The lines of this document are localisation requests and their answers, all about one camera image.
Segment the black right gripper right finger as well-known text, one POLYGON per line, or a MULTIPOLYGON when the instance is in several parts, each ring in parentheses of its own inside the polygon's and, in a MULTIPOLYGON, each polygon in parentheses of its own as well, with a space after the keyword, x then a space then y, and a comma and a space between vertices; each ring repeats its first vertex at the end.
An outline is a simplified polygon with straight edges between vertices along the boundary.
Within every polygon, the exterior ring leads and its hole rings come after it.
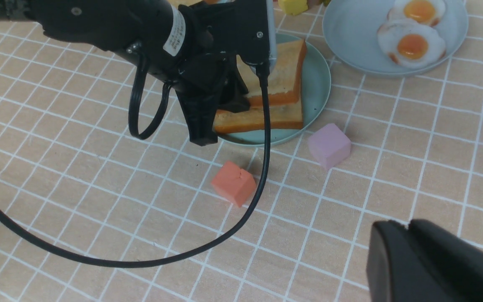
POLYGON ((445 290, 460 302, 483 302, 483 251, 425 219, 412 220, 408 233, 445 290))

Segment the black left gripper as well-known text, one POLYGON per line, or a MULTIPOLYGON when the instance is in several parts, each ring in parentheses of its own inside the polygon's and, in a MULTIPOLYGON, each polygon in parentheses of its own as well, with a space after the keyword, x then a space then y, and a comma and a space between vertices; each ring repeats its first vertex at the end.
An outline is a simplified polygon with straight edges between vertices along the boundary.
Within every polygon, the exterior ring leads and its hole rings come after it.
POLYGON ((164 52, 174 61, 166 76, 163 96, 172 89, 182 109, 190 142, 198 146, 217 143, 213 129, 217 109, 240 113, 250 109, 249 90, 239 74, 236 57, 265 81, 266 65, 251 60, 252 21, 250 0, 190 6, 158 1, 158 22, 165 27, 164 52))

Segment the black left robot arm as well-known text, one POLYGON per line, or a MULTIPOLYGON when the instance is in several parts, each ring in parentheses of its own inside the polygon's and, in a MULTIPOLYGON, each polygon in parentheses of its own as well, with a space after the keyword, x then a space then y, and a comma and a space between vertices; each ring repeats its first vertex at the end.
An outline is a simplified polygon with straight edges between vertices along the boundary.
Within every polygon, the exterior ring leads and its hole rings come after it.
POLYGON ((37 22, 48 38, 90 44, 136 65, 128 128, 141 140, 161 124, 173 89, 190 141, 217 143, 217 110, 249 110, 249 85, 236 60, 263 77, 278 57, 270 0, 178 6, 167 0, 0 0, 0 21, 37 22))

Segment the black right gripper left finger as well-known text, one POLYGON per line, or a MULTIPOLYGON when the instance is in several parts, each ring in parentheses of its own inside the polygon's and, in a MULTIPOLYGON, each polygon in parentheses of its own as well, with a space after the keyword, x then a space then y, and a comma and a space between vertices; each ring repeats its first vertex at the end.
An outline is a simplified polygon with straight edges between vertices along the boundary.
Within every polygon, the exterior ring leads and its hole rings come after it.
POLYGON ((366 275, 373 302, 446 302, 448 295, 422 265, 392 221, 372 225, 366 275))

